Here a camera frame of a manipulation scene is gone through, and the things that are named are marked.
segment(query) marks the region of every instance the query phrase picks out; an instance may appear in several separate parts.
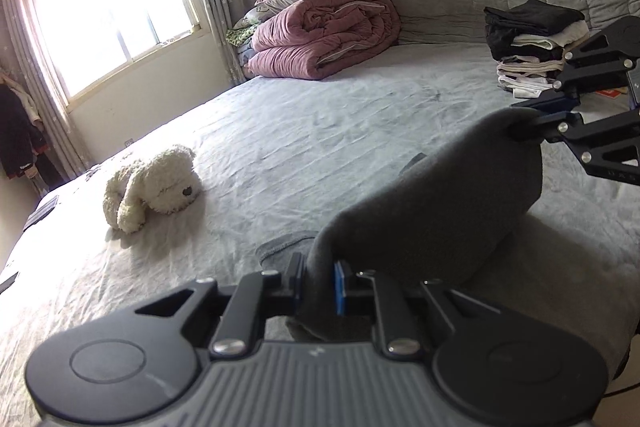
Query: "bright window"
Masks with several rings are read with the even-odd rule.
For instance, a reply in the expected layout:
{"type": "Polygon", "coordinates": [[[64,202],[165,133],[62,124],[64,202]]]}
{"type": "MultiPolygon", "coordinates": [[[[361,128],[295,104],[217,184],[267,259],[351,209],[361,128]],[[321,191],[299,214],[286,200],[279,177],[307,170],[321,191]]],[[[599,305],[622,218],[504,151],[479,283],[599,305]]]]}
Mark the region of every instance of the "bright window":
{"type": "Polygon", "coordinates": [[[31,0],[66,95],[122,69],[197,24],[190,0],[31,0]]]}

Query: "folded comforter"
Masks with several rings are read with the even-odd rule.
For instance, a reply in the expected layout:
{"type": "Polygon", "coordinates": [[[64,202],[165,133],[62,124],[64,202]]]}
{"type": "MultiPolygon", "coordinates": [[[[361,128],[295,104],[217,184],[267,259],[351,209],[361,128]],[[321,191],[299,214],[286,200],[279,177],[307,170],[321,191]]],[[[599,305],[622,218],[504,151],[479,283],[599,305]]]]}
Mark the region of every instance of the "folded comforter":
{"type": "Polygon", "coordinates": [[[255,31],[262,76],[320,80],[386,50],[400,32],[390,0],[300,0],[255,31]]]}

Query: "plush dog toy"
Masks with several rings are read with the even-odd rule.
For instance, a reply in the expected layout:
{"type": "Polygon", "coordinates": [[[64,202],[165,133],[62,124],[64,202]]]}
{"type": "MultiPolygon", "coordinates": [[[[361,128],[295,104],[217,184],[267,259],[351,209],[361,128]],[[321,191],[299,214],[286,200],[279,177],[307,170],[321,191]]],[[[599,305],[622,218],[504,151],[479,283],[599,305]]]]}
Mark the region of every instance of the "plush dog toy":
{"type": "Polygon", "coordinates": [[[132,233],[145,224],[146,208],[162,214],[184,209],[202,184],[193,171],[195,153],[174,145],[150,161],[122,166],[107,183],[102,208],[110,227],[132,233]]]}

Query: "gray bedsheet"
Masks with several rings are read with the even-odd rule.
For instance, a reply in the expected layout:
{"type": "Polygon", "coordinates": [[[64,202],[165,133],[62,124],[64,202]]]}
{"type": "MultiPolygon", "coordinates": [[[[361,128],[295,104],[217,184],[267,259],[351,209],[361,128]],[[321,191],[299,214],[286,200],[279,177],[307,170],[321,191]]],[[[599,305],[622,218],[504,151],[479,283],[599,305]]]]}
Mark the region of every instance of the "gray bedsheet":
{"type": "MultiPolygon", "coordinates": [[[[258,245],[319,230],[418,152],[511,102],[483,44],[396,46],[325,82],[258,77],[140,140],[141,151],[193,147],[204,193],[139,233],[113,232],[102,216],[126,152],[65,185],[4,271],[20,276],[0,295],[0,425],[36,422],[22,372],[49,335],[197,276],[237,282],[257,269],[258,245]]],[[[612,109],[591,104],[592,118],[612,109]]],[[[543,153],[541,200],[469,287],[580,334],[612,371],[640,315],[640,188],[586,176],[561,144],[543,153]]]]}

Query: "silver screw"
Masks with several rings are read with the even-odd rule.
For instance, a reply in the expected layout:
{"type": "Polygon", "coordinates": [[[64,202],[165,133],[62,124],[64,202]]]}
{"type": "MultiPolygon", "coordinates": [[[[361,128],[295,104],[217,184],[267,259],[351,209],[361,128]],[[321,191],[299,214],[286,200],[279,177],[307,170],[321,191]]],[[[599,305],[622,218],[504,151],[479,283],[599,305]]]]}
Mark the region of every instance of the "silver screw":
{"type": "Polygon", "coordinates": [[[395,339],[387,344],[386,349],[395,355],[413,355],[420,349],[420,343],[413,339],[395,339]]]}
{"type": "Polygon", "coordinates": [[[213,350],[219,355],[240,355],[246,351],[246,344],[239,339],[224,339],[213,344],[213,350]]]}

